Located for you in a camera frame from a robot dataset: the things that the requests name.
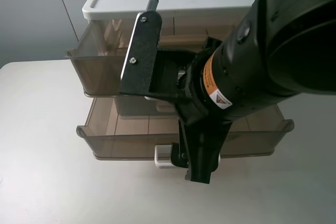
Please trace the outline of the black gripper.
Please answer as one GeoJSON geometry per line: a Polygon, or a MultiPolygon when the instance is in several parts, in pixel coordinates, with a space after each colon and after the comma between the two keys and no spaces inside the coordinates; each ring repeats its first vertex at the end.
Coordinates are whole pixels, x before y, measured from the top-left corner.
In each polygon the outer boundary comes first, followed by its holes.
{"type": "Polygon", "coordinates": [[[225,142],[231,121],[223,120],[205,90],[203,69],[221,41],[208,37],[203,50],[185,68],[177,87],[187,101],[174,108],[178,115],[179,142],[172,145],[170,161],[185,168],[185,179],[208,184],[211,174],[219,165],[220,151],[225,142]]]}

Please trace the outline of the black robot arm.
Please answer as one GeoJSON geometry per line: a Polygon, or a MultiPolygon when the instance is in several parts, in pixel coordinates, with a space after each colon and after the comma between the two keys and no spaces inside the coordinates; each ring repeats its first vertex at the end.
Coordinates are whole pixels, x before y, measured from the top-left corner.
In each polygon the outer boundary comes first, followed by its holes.
{"type": "Polygon", "coordinates": [[[186,179],[209,183],[235,120],[301,93],[335,94],[335,0],[255,0],[179,80],[186,179]]]}

